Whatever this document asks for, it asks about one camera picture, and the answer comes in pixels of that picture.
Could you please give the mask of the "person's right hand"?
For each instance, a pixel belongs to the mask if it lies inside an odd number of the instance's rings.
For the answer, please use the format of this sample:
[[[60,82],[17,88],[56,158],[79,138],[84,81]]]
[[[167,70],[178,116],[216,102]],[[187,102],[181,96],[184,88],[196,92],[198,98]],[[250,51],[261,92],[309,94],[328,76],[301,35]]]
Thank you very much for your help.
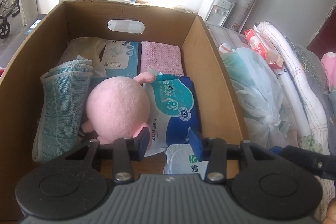
[[[327,207],[326,217],[323,224],[336,224],[336,198],[333,198]]]

